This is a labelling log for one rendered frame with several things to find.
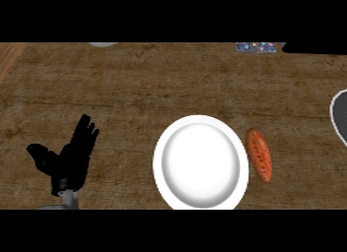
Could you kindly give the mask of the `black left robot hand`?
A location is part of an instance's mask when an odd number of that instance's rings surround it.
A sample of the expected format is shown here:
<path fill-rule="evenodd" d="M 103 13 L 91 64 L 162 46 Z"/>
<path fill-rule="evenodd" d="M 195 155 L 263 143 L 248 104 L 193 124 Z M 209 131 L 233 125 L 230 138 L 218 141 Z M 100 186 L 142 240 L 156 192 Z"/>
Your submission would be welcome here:
<path fill-rule="evenodd" d="M 26 146 L 37 170 L 50 178 L 50 195 L 59 196 L 65 190 L 77 192 L 85 182 L 90 155 L 99 130 L 88 115 L 82 114 L 59 154 L 41 144 Z"/>

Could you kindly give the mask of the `white oval plate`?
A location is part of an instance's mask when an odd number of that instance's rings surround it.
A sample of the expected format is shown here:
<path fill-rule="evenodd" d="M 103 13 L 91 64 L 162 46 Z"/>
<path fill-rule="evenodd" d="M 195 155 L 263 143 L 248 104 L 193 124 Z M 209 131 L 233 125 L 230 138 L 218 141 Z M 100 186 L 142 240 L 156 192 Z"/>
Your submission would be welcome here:
<path fill-rule="evenodd" d="M 229 126 L 208 115 L 177 119 L 158 138 L 153 181 L 174 210 L 232 210 L 248 183 L 248 159 Z"/>

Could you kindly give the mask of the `orange carrot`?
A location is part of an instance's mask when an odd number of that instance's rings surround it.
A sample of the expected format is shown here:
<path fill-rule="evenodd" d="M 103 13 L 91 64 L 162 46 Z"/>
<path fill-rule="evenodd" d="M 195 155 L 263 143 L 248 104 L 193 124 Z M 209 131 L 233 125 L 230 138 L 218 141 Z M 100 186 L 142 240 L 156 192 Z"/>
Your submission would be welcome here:
<path fill-rule="evenodd" d="M 264 137 L 254 128 L 249 128 L 245 133 L 245 149 L 260 179 L 268 183 L 271 180 L 270 151 Z"/>

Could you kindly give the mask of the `blue patterned box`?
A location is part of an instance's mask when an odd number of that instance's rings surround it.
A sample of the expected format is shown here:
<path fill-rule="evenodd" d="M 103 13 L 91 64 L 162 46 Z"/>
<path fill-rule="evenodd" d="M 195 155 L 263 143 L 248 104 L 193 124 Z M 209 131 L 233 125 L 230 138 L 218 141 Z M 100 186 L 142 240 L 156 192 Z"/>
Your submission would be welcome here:
<path fill-rule="evenodd" d="M 273 42 L 237 42 L 235 50 L 237 52 L 274 53 L 276 47 Z"/>

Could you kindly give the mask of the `black appliance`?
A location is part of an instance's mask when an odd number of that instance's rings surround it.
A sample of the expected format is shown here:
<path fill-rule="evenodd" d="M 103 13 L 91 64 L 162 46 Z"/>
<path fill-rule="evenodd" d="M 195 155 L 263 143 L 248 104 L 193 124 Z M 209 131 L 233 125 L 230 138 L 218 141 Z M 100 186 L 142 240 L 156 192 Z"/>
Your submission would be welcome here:
<path fill-rule="evenodd" d="M 342 42 L 286 42 L 282 46 L 286 53 L 347 55 L 347 43 Z"/>

